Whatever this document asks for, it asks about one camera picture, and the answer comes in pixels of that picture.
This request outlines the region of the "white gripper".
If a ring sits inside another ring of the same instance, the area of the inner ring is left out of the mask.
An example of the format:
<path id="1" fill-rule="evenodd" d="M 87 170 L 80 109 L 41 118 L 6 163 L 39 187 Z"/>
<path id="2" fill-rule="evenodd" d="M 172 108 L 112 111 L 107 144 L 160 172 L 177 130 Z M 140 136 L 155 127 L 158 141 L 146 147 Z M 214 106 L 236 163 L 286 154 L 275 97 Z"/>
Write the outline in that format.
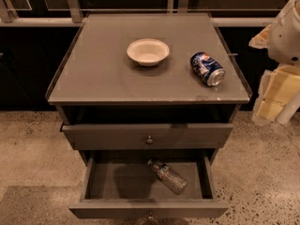
<path id="1" fill-rule="evenodd" d="M 248 45 L 255 49 L 267 49 L 271 25 L 253 37 Z M 274 122 L 284 105 L 300 91 L 300 67 L 281 64 L 273 72 L 266 70 L 261 78 L 258 97 L 253 106 L 252 122 L 265 126 Z"/>

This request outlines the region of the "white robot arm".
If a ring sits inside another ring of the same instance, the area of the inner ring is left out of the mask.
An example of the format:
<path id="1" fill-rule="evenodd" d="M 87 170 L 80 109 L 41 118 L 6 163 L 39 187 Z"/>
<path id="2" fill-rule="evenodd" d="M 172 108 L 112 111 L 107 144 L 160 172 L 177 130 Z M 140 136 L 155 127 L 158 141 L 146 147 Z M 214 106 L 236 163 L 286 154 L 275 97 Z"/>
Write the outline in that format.
<path id="1" fill-rule="evenodd" d="M 258 126 L 286 124 L 300 107 L 300 0 L 289 0 L 248 45 L 266 49 L 278 62 L 274 71 L 262 75 L 252 121 Z"/>

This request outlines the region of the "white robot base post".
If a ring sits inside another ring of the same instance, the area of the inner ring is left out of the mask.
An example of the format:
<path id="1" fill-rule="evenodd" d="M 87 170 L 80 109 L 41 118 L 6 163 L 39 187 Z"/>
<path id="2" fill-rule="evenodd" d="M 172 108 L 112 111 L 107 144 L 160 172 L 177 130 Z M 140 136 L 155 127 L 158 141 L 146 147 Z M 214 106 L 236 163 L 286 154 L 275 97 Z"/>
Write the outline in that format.
<path id="1" fill-rule="evenodd" d="M 282 125 L 287 124 L 300 108 L 300 91 L 284 106 L 276 121 Z"/>

